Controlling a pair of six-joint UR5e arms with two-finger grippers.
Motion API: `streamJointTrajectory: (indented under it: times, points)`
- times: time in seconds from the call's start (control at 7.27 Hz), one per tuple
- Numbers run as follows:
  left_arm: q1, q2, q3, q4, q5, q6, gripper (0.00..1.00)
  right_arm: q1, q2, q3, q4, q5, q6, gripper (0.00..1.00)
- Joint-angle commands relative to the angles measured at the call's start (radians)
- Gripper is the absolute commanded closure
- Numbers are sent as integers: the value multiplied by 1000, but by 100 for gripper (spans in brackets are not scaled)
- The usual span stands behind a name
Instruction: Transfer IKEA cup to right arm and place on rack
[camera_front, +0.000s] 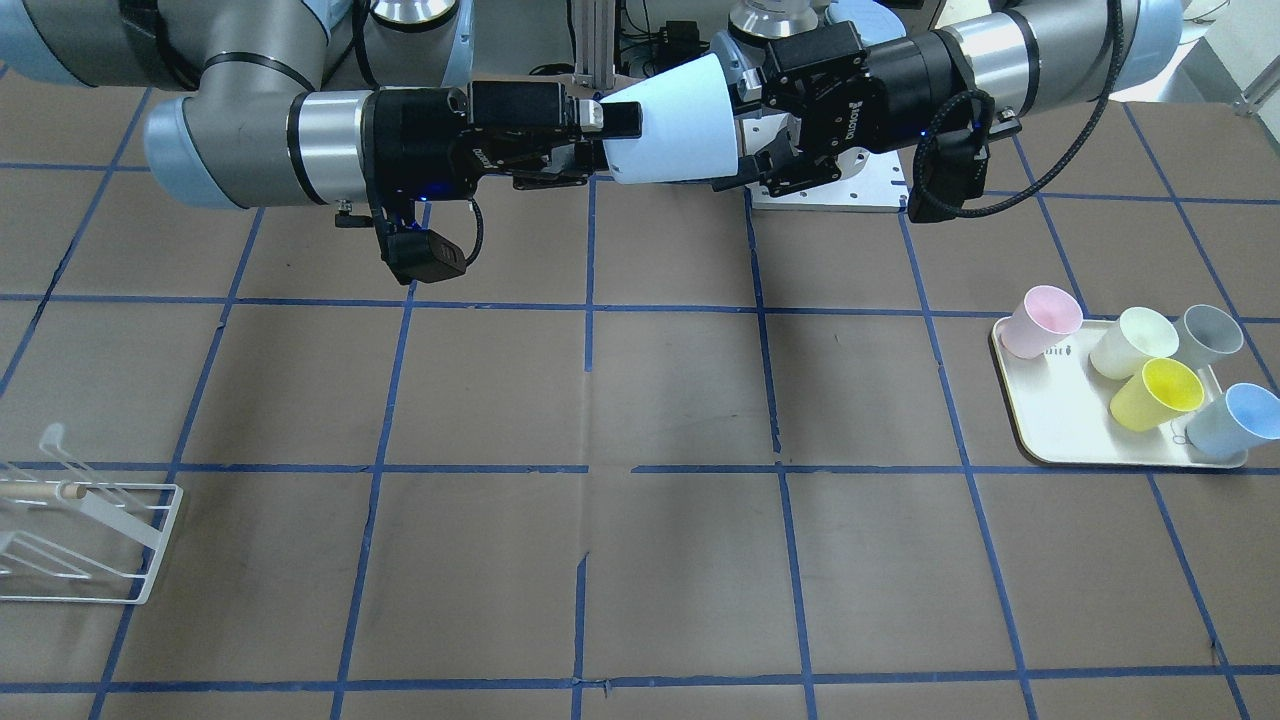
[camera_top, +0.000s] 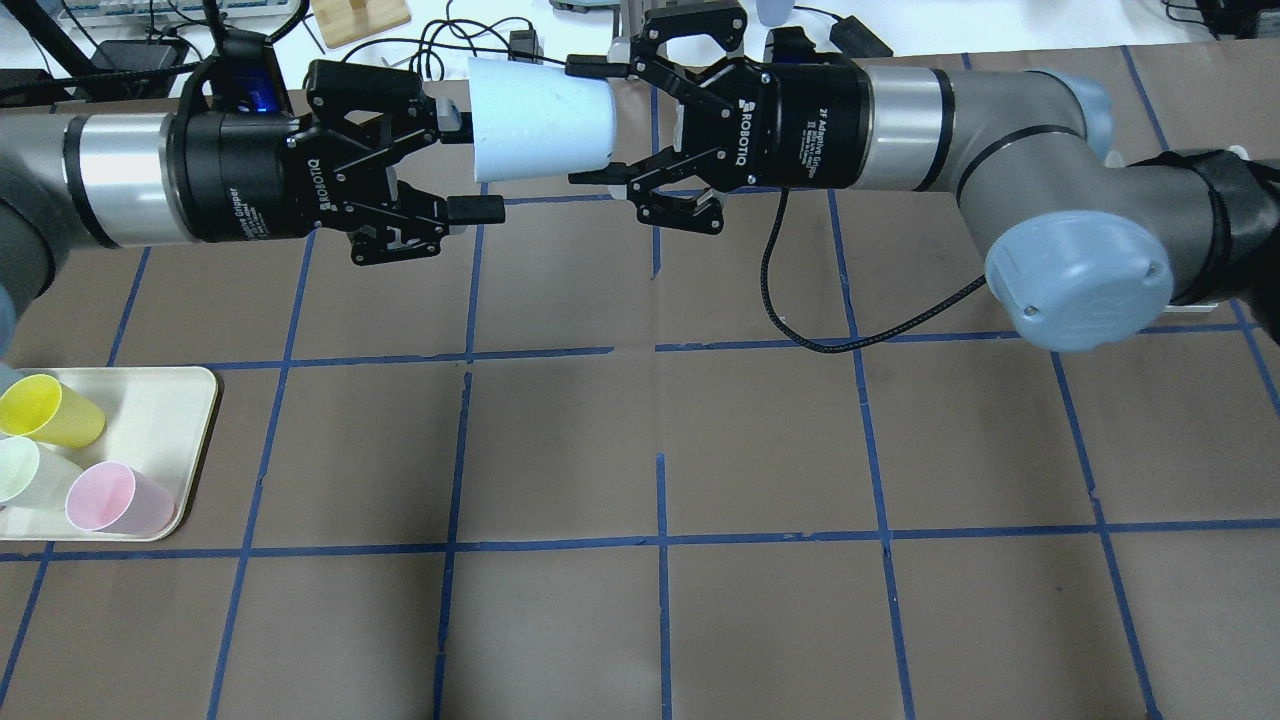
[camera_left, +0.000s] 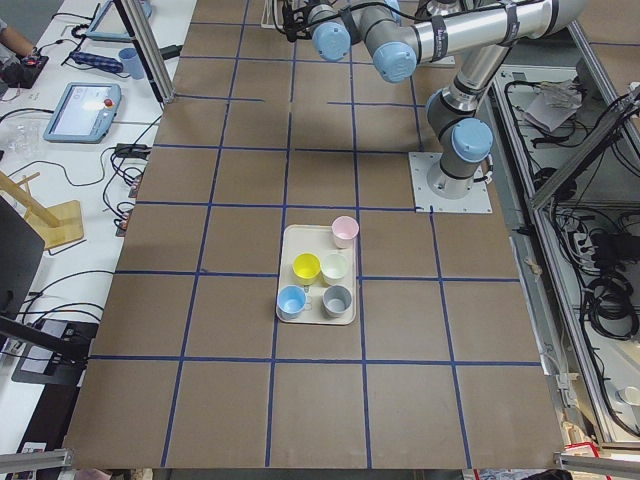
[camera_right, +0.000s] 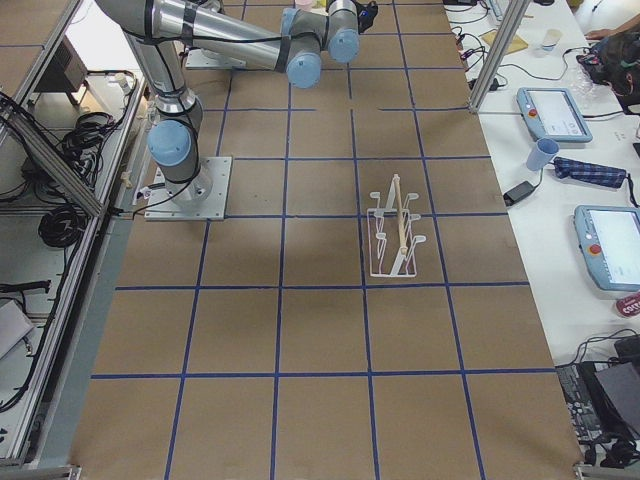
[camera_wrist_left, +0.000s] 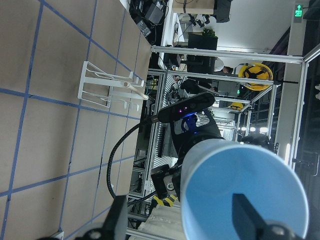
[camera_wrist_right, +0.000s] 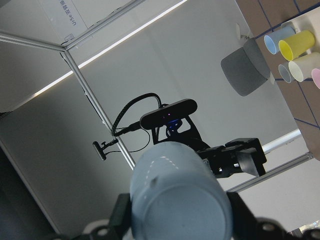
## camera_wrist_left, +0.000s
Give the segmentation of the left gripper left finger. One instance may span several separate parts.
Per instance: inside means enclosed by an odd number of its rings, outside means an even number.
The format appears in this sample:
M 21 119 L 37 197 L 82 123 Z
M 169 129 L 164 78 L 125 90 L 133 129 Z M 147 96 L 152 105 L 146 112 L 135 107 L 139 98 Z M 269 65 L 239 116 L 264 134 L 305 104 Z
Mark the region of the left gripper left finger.
M 103 240 L 125 240 L 128 227 L 128 201 L 126 195 L 114 198 L 102 225 Z

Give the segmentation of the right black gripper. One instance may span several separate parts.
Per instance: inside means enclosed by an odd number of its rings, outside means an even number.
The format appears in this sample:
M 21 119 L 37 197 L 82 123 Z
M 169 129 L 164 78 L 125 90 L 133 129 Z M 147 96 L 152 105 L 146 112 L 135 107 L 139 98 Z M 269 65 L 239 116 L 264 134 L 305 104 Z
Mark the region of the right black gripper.
M 173 166 L 164 164 L 151 171 L 151 180 L 155 188 L 153 199 L 176 200 L 181 199 L 182 171 L 186 165 L 186 156 L 191 149 L 207 140 L 217 140 L 230 143 L 221 133 L 218 125 L 208 110 L 204 110 L 208 122 L 197 126 L 195 112 L 169 113 L 167 109 L 161 110 L 151 117 L 151 123 L 160 122 L 169 124 L 171 141 L 177 153 L 177 162 Z

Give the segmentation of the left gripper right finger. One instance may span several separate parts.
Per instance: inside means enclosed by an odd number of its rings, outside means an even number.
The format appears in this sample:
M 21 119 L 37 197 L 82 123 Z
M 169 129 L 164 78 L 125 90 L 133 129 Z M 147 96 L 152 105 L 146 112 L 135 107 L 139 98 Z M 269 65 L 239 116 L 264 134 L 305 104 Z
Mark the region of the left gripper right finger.
M 298 235 L 281 222 L 266 221 L 242 193 L 232 195 L 232 224 L 241 240 L 296 240 Z

